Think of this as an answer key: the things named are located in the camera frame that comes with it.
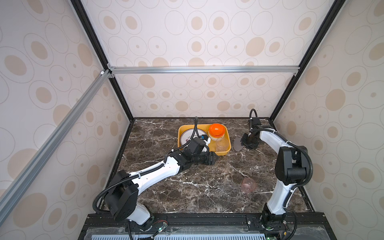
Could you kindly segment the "pink translucent cup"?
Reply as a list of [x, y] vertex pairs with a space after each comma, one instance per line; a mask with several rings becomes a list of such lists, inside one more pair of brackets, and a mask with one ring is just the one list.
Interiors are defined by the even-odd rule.
[[244, 178], [241, 183], [241, 190], [245, 194], [253, 192], [257, 188], [257, 184], [252, 178]]

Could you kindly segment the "grey translucent cup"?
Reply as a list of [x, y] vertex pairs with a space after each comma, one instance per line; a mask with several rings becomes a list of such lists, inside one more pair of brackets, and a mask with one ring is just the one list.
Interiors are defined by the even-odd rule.
[[243, 144], [242, 144], [242, 138], [236, 138], [236, 139], [234, 140], [233, 148], [234, 148], [234, 150], [237, 151], [237, 152], [241, 151], [241, 150], [244, 148], [244, 146], [243, 146]]

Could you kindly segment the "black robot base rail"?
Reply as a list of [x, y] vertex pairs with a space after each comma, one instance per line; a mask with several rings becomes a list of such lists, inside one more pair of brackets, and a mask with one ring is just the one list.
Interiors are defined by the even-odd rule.
[[263, 224], [261, 214], [155, 214], [146, 231], [128, 220], [91, 214], [80, 240], [334, 240], [324, 213], [286, 214]]

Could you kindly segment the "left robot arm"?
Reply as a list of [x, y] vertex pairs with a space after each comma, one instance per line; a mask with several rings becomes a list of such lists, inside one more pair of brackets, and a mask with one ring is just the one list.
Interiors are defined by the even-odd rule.
[[192, 165], [214, 165], [219, 156], [210, 151], [210, 142], [207, 135], [195, 137], [167, 153], [163, 161], [151, 167], [132, 173], [116, 173], [110, 185], [94, 199], [93, 210], [99, 214], [110, 213], [116, 222], [129, 220], [145, 228], [153, 221], [153, 216], [144, 205], [138, 203], [138, 196], [158, 182], [188, 170]]

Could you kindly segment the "cream and orange bowl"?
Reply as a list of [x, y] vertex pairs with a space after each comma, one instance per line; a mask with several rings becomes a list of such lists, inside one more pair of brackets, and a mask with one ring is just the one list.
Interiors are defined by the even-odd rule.
[[209, 134], [209, 138], [211, 139], [211, 141], [221, 141], [223, 140], [225, 137], [225, 135], [222, 135], [222, 136], [212, 136], [211, 134]]

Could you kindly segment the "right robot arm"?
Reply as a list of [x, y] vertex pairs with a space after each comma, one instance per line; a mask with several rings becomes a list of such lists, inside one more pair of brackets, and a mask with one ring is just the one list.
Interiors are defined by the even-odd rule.
[[253, 150], [264, 142], [277, 153], [277, 183], [270, 200], [265, 204], [261, 223], [266, 226], [269, 223], [282, 222], [295, 190], [306, 185], [313, 176], [312, 160], [304, 146], [298, 146], [272, 127], [262, 125], [260, 118], [250, 116], [248, 124], [249, 133], [242, 136], [241, 146]]

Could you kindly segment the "orange plastic bowl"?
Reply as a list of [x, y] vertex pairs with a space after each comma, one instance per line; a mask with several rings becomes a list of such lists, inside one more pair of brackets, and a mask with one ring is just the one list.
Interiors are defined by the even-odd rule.
[[209, 127], [208, 133], [212, 136], [222, 136], [225, 135], [226, 128], [224, 125], [221, 124], [212, 124]]

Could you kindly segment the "clear plastic cup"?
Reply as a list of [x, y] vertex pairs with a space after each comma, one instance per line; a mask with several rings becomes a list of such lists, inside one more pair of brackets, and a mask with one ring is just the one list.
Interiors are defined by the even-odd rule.
[[227, 139], [216, 141], [216, 152], [225, 152], [229, 149], [230, 143]]

